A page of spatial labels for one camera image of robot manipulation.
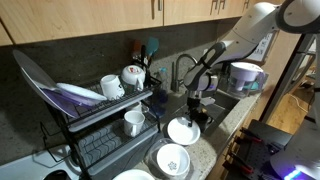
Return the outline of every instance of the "wooden floor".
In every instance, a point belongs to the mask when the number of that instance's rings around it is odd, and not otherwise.
[[[286,94],[267,124],[294,134],[307,114],[306,111],[308,111],[312,95],[313,92],[306,89],[297,89],[293,94]],[[208,175],[207,180],[221,179],[219,177],[226,173],[222,167],[223,162],[224,157],[220,157],[216,162],[216,166]]]

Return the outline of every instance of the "kitchen sink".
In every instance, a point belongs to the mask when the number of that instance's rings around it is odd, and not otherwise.
[[[202,95],[205,97],[213,97],[215,103],[207,106],[202,106],[207,110],[207,114],[212,117],[213,121],[207,126],[207,128],[202,132],[203,134],[210,136],[220,125],[220,123],[227,117],[227,115],[232,111],[232,109],[237,105],[240,99],[232,97],[222,91],[204,92]],[[188,111],[188,106],[184,103],[179,107],[178,110],[172,113],[172,117],[185,116],[185,112]]]

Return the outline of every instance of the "bowl in sink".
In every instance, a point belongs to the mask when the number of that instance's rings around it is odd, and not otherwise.
[[[191,145],[200,138],[200,128],[193,121],[192,126],[188,126],[189,120],[185,117],[177,117],[168,124],[168,135],[177,144]]]

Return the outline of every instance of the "cable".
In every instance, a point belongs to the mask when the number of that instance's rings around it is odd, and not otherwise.
[[[296,98],[296,97],[293,96],[292,94],[290,94],[290,96],[293,97],[293,98],[296,100],[297,105],[298,105],[298,107],[299,107],[301,110],[303,110],[304,112],[308,113],[307,110],[305,110],[303,107],[300,106],[298,98]]]

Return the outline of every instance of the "backsplash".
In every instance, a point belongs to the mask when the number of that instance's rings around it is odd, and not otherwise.
[[[131,63],[133,41],[139,39],[146,44],[152,36],[159,39],[160,46],[150,70],[154,74],[160,67],[166,67],[167,87],[170,87],[172,62],[183,53],[199,60],[203,50],[229,30],[229,25],[223,30],[219,25],[234,22],[234,19],[227,23],[210,21],[0,47],[0,165],[44,148],[40,122],[50,133],[59,130],[44,102],[23,79],[12,56],[13,49],[29,56],[55,82],[78,85],[99,80],[106,74],[119,73]],[[181,77],[192,63],[185,61],[182,64]],[[50,140],[51,146],[64,143],[62,135]]]

